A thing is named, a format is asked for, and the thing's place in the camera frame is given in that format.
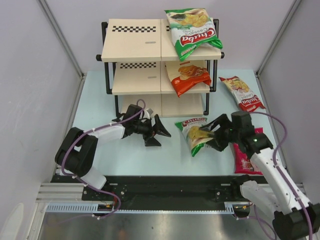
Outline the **green Chuba chips bag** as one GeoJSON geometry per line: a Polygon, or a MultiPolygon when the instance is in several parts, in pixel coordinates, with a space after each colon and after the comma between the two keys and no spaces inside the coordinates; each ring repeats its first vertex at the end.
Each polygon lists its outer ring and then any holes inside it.
{"type": "Polygon", "coordinates": [[[201,129],[201,127],[206,124],[206,117],[195,117],[175,123],[175,126],[185,138],[192,157],[194,157],[200,149],[204,148],[207,142],[214,139],[212,132],[201,129]]]}
{"type": "Polygon", "coordinates": [[[223,49],[216,27],[205,8],[167,9],[164,12],[170,26],[172,44],[181,62],[202,45],[223,49]]]}

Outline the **red Chuba chips bag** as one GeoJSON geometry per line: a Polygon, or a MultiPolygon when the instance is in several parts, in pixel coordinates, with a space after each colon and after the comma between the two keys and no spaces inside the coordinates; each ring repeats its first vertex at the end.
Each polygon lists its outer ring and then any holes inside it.
{"type": "Polygon", "coordinates": [[[230,78],[219,77],[219,79],[233,95],[237,105],[242,111],[251,113],[258,108],[266,109],[258,95],[238,76],[230,78]]]}

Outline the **orange cassava chips bag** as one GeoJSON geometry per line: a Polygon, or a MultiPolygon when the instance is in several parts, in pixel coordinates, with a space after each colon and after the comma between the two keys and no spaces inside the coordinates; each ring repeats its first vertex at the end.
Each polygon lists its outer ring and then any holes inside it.
{"type": "Polygon", "coordinates": [[[205,60],[166,61],[165,69],[178,97],[198,84],[212,82],[205,60]]]}

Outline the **beige three-tier shelf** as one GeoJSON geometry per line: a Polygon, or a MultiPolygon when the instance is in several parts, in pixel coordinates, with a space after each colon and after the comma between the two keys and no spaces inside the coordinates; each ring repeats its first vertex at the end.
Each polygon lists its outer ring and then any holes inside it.
{"type": "Polygon", "coordinates": [[[180,62],[166,19],[110,19],[101,23],[101,31],[103,49],[96,59],[104,63],[106,93],[114,96],[116,116],[138,99],[162,117],[209,114],[218,60],[224,57],[220,49],[200,46],[180,62]],[[177,96],[167,74],[172,64],[178,64],[179,79],[207,70],[211,83],[198,83],[177,96]]]}

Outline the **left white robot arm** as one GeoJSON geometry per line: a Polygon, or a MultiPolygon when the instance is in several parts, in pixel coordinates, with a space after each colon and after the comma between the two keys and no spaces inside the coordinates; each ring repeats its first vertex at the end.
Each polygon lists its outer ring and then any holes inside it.
{"type": "Polygon", "coordinates": [[[132,134],[142,135],[146,147],[160,147],[156,135],[171,137],[162,124],[158,114],[151,117],[153,111],[137,104],[130,104],[125,113],[111,123],[83,131],[72,127],[60,145],[54,161],[61,166],[62,172],[79,178],[93,187],[93,194],[100,200],[110,196],[111,188],[107,178],[100,173],[93,162],[97,147],[112,141],[126,138],[132,134]]]}

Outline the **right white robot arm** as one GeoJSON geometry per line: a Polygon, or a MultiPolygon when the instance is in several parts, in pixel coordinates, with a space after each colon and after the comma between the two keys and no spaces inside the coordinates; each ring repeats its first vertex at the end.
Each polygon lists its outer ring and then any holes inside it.
{"type": "Polygon", "coordinates": [[[313,204],[301,192],[277,158],[278,148],[264,133],[256,133],[249,112],[233,112],[231,117],[222,114],[199,130],[212,138],[210,145],[217,151],[223,151],[229,144],[237,144],[259,168],[272,190],[268,193],[256,181],[244,176],[242,183],[230,188],[235,200],[247,199],[269,216],[281,240],[313,238],[320,229],[320,205],[313,204]]]}

